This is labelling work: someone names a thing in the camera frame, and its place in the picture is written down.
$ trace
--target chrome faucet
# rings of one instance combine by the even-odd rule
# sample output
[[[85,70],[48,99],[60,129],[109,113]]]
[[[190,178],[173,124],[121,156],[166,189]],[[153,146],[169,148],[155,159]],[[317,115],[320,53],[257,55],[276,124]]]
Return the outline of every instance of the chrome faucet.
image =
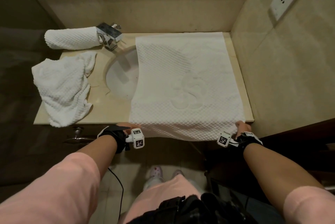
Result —
[[[118,45],[117,42],[122,40],[123,35],[122,32],[119,31],[121,29],[120,25],[112,23],[108,25],[107,23],[101,23],[96,27],[98,35],[103,40],[103,45],[109,51],[115,49]]]

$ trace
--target sink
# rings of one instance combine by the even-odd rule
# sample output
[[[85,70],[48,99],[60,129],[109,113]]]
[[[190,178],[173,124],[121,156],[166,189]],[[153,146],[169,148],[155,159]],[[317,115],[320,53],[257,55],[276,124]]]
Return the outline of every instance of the sink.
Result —
[[[106,83],[113,95],[131,100],[138,82],[137,50],[133,48],[118,55],[107,68]]]

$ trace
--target black cable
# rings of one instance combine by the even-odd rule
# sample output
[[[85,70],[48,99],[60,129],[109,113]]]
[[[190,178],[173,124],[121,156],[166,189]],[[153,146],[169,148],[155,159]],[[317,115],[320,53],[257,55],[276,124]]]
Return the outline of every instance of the black cable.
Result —
[[[247,204],[248,204],[248,201],[249,201],[249,197],[247,197],[247,200],[245,201],[245,205],[244,205],[244,209],[247,210]]]
[[[121,181],[119,180],[119,178],[114,174],[114,172],[113,171],[111,171],[111,169],[110,168],[108,168],[108,170],[116,177],[116,179],[119,181],[119,183],[120,183],[120,185],[121,185],[121,187],[122,187],[122,196],[121,196],[121,202],[120,202],[120,212],[119,212],[119,219],[120,219],[120,215],[121,215],[121,207],[122,207],[122,199],[123,199],[123,191],[124,191],[124,189],[123,189],[123,186],[122,186],[122,183],[121,183]]]

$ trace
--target countertop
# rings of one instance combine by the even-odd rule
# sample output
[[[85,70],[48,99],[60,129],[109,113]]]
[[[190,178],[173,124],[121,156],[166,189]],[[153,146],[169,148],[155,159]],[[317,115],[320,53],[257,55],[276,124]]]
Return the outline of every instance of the countertop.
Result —
[[[224,40],[227,46],[230,62],[232,64],[233,72],[235,75],[237,87],[239,89],[245,120],[253,122],[254,117],[251,111],[247,91],[245,89],[244,81],[242,78],[241,70],[235,50],[232,44],[229,33],[223,33]],[[88,82],[91,85],[90,92],[88,93],[87,101],[92,103],[93,106],[90,112],[76,124],[114,124],[119,122],[127,122],[130,114],[130,100],[120,99],[113,95],[106,85],[106,71],[116,56],[123,54],[127,50],[135,48],[135,38],[139,36],[159,35],[158,33],[124,33],[122,41],[118,42],[118,47],[112,52],[106,50],[102,46],[91,48],[90,50],[97,51],[95,66],[88,77]],[[83,51],[64,51],[60,58],[65,56],[75,56]],[[48,125],[48,113],[42,103],[39,111],[37,112],[34,124],[35,125]]]

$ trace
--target pink sleeve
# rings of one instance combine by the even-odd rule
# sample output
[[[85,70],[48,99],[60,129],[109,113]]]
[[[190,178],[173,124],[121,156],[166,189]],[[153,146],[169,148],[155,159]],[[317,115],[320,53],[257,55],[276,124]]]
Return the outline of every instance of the pink sleeve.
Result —
[[[300,187],[287,196],[283,211],[287,223],[335,223],[335,196],[321,188]]]
[[[87,223],[97,206],[100,173],[73,153],[0,205],[1,223]]]

